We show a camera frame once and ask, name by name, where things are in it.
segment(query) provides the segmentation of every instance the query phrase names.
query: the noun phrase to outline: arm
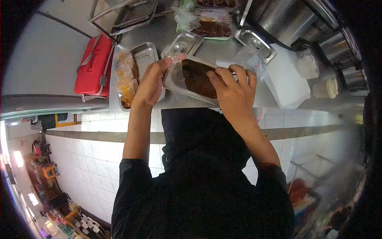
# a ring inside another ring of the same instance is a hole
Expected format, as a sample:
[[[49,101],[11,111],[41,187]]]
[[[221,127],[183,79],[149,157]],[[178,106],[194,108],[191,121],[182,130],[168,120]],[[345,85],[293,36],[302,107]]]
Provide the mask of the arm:
[[[163,74],[171,64],[172,59],[162,59],[151,64],[143,75],[131,104],[122,158],[142,159],[149,163],[152,106],[159,99]]]
[[[232,72],[236,72],[237,81]],[[269,165],[280,167],[280,160],[275,149],[262,133],[253,116],[256,75],[239,65],[230,65],[228,69],[217,68],[215,72],[207,72],[207,75],[216,89],[224,116],[243,138],[256,166],[258,168]]]

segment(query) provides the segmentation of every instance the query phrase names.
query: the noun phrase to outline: hand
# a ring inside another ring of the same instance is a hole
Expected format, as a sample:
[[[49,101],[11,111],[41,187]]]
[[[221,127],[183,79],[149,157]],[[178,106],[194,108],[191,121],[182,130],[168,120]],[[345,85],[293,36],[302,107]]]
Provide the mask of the hand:
[[[132,105],[146,104],[153,106],[162,93],[163,75],[171,66],[172,59],[165,58],[149,65],[134,95]]]
[[[236,72],[237,81],[232,72]],[[215,87],[225,118],[238,133],[245,130],[246,123],[255,120],[252,112],[256,92],[255,73],[239,65],[230,65],[228,69],[219,67],[215,72],[209,71],[207,76]]]

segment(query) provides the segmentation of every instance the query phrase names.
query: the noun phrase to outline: metal pot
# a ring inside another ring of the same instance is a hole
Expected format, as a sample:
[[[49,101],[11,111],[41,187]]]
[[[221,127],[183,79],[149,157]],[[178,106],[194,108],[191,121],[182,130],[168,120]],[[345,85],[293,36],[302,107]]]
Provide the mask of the metal pot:
[[[321,0],[249,0],[239,26],[244,22],[260,27],[276,43],[293,50],[304,50],[304,44],[318,42],[338,27],[337,20]]]

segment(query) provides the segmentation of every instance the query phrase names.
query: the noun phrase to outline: red box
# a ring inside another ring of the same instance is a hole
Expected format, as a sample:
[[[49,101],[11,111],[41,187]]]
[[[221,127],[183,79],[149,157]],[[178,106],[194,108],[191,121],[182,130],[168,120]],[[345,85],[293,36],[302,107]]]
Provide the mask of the red box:
[[[113,50],[111,39],[103,34],[89,41],[77,69],[76,94],[109,96]]]

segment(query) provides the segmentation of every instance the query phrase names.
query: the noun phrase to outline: person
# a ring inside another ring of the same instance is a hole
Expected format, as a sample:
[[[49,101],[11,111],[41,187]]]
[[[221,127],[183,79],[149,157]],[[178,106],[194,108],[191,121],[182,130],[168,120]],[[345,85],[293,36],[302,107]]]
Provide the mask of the person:
[[[171,64],[150,65],[134,96],[112,238],[289,238],[294,213],[285,175],[253,116],[256,75],[239,65],[207,72],[223,115],[208,108],[162,110],[165,172],[152,178],[151,111]],[[250,156],[256,186],[241,171]]]

